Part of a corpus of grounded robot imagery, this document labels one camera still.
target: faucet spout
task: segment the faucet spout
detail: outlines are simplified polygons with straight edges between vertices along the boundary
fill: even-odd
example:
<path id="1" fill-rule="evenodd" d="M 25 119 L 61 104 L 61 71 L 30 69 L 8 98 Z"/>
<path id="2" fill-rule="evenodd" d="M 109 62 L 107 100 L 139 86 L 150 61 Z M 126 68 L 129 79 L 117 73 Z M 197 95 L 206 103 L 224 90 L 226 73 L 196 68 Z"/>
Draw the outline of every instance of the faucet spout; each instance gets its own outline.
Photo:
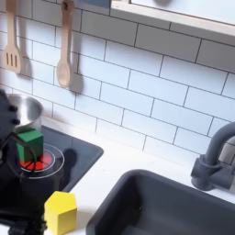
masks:
<path id="1" fill-rule="evenodd" d="M 207 153 L 205 155 L 205 163 L 209 165 L 218 164 L 218 158 L 223 150 L 225 143 L 235 136 L 235 122 L 224 126 L 211 139 Z"/>
<path id="2" fill-rule="evenodd" d="M 215 187 L 230 189 L 234 181 L 235 167 L 225 167 L 219 156 L 225 143 L 235 136 L 235 122 L 221 128 L 211 139 L 206 155 L 196 159 L 192 176 L 194 187 L 209 191 Z"/>

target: tiled backsplash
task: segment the tiled backsplash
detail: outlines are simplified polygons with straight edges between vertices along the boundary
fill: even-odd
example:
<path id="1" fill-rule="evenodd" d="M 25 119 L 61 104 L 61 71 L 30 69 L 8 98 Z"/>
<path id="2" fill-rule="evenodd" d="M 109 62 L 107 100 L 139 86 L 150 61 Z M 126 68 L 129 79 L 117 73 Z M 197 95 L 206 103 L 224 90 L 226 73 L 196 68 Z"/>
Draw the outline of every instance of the tiled backsplash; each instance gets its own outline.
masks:
<path id="1" fill-rule="evenodd" d="M 60 3 L 17 0 L 24 70 L 16 75 L 0 68 L 0 87 L 8 93 L 33 95 L 50 118 L 187 166 L 219 128 L 235 121 L 233 37 L 97 6 L 75 3 L 74 80 L 60 88 Z M 228 164 L 234 143 L 221 155 Z"/>

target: green block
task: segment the green block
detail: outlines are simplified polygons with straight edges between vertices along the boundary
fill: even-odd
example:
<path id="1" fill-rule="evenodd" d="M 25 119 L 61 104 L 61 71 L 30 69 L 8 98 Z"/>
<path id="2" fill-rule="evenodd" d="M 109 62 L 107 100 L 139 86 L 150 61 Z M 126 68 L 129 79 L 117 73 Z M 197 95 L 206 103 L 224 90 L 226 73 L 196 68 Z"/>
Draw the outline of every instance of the green block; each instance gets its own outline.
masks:
<path id="1" fill-rule="evenodd" d="M 39 157 L 43 154 L 43 135 L 37 130 L 31 130 L 24 133 L 18 134 L 19 138 L 21 138 L 26 144 L 33 149 L 36 157 Z M 23 147 L 20 144 L 17 144 L 19 159 L 22 162 L 28 162 L 33 159 L 30 151 Z"/>

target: sink basin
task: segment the sink basin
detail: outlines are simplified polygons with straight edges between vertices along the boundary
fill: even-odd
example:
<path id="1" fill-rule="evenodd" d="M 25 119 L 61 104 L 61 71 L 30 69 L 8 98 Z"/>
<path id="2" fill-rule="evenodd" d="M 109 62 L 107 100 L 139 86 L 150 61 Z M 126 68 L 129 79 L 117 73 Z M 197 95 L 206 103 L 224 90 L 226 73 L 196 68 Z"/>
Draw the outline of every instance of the sink basin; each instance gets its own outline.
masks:
<path id="1" fill-rule="evenodd" d="M 87 235 L 234 235 L 235 205 L 142 170 L 125 173 Z"/>

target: wooden spoon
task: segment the wooden spoon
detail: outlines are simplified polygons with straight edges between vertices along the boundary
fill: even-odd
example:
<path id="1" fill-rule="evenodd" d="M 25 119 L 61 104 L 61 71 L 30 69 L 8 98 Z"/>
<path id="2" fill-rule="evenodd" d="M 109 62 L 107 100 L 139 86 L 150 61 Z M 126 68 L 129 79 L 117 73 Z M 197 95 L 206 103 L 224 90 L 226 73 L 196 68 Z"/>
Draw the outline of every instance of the wooden spoon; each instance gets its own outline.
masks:
<path id="1" fill-rule="evenodd" d="M 57 79 L 61 87 L 66 88 L 72 82 L 72 69 L 70 64 L 70 45 L 72 27 L 73 2 L 62 2 L 62 55 L 57 65 Z"/>
<path id="2" fill-rule="evenodd" d="M 6 0 L 7 45 L 4 50 L 4 67 L 14 73 L 20 73 L 22 55 L 17 46 L 16 0 Z"/>

